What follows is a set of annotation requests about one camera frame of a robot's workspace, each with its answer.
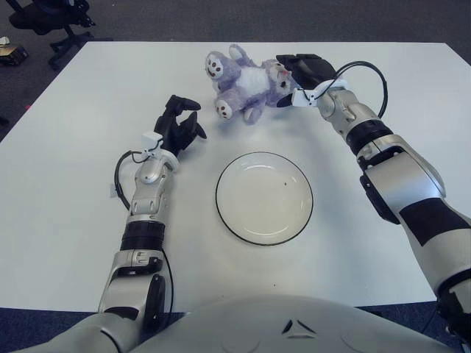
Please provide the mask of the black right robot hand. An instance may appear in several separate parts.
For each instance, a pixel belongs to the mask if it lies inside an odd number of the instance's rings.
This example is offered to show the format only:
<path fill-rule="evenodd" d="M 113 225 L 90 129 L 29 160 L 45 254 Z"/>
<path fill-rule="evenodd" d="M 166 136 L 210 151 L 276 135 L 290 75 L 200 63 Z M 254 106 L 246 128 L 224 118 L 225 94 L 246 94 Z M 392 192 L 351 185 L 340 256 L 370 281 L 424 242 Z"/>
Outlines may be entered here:
<path fill-rule="evenodd" d="M 279 100 L 278 107 L 315 107 L 322 89 L 336 76 L 333 66 L 315 54 L 279 54 L 276 59 L 298 85 L 292 93 Z"/>

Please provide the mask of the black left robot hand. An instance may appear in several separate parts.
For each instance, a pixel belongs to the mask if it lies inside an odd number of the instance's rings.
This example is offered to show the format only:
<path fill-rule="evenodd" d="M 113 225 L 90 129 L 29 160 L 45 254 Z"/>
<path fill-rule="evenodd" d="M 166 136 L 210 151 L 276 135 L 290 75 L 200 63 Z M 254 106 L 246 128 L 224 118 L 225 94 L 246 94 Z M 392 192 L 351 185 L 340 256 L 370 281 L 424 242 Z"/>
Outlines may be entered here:
<path fill-rule="evenodd" d="M 166 103 L 166 108 L 155 124 L 154 132 L 162 136 L 161 149 L 171 152 L 175 157 L 185 150 L 196 137 L 206 139 L 204 129 L 198 123 L 197 111 L 201 109 L 198 102 L 191 99 L 172 95 Z M 191 114 L 180 123 L 177 117 L 183 111 L 191 111 Z"/>

